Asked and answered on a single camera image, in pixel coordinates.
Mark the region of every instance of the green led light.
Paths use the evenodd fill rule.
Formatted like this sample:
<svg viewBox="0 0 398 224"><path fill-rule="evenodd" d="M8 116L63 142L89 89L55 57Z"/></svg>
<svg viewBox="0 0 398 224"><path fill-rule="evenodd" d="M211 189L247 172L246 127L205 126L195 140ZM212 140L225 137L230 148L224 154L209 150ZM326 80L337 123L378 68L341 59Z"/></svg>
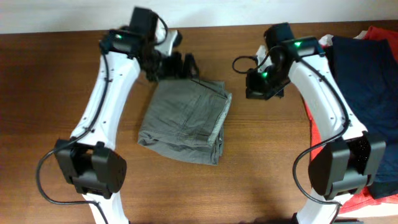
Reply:
<svg viewBox="0 0 398 224"><path fill-rule="evenodd" d="M295 45L296 47L299 47L299 46L301 45L301 43L302 43L302 42L295 42L294 45Z"/></svg>

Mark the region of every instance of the stack of clothes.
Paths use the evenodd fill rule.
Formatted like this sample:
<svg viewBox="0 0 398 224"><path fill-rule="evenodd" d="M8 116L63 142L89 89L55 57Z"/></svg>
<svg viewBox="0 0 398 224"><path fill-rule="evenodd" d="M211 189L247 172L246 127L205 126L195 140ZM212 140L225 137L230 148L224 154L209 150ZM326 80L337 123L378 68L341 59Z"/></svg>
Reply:
<svg viewBox="0 0 398 224"><path fill-rule="evenodd" d="M171 159L217 165L231 100L223 82L161 81L142 122L138 144Z"/></svg>
<svg viewBox="0 0 398 224"><path fill-rule="evenodd" d="M320 44L350 108L370 134L380 134L386 140L374 183L345 203L341 212L398 203L398 32L370 27L355 39L327 35ZM307 113L315 145L320 135L308 109ZM311 157L320 150L313 151Z"/></svg>

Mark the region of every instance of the white wall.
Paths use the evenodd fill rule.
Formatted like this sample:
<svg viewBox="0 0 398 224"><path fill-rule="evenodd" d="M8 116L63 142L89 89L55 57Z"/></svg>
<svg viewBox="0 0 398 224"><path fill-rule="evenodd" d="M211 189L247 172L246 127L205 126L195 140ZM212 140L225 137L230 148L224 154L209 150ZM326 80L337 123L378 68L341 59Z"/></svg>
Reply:
<svg viewBox="0 0 398 224"><path fill-rule="evenodd" d="M134 6L170 27L398 19L398 0L0 0L0 33L115 28Z"/></svg>

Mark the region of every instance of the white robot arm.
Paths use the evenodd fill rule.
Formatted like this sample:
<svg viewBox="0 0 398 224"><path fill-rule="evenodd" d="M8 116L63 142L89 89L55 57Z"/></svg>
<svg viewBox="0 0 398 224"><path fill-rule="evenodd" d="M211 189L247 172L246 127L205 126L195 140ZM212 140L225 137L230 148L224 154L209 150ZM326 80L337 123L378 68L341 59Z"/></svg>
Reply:
<svg viewBox="0 0 398 224"><path fill-rule="evenodd" d="M58 140L55 149L46 154L37 167L37 186L46 200L59 205L89 204L97 224L129 223L120 196L127 164L114 152L120 116L142 69L149 81L198 75L192 55L186 54L183 63L181 54L172 52L181 40L179 32L168 30L157 14L138 7L129 26L110 30L105 35L100 42L102 57L97 81L80 122L70 140ZM40 168L52 154L65 180L73 184L86 201L58 202L45 194L40 183Z"/></svg>
<svg viewBox="0 0 398 224"><path fill-rule="evenodd" d="M325 145L310 163L308 174L313 189L308 194L301 188L295 168L298 161L316 149L311 147L294 162L293 175L308 200L292 223L333 223L340 206L363 187L372 184L385 149L379 136L371 136L357 119L340 92L327 58L314 37L294 39L289 24L272 26L264 34L266 46L260 46L255 57L257 67L246 72L246 97L268 100L293 83L319 128Z"/></svg>

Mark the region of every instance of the navy blue cloth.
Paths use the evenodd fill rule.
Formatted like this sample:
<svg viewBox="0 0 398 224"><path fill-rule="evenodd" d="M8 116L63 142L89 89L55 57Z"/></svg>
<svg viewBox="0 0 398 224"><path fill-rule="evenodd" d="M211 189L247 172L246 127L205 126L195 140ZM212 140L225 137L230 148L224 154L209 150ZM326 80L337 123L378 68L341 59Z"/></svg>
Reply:
<svg viewBox="0 0 398 224"><path fill-rule="evenodd" d="M396 195L398 194L398 182L373 182L368 190L374 199Z"/></svg>
<svg viewBox="0 0 398 224"><path fill-rule="evenodd" d="M337 85L368 129L386 140L376 182L398 181L398 64L386 40L334 37Z"/></svg>

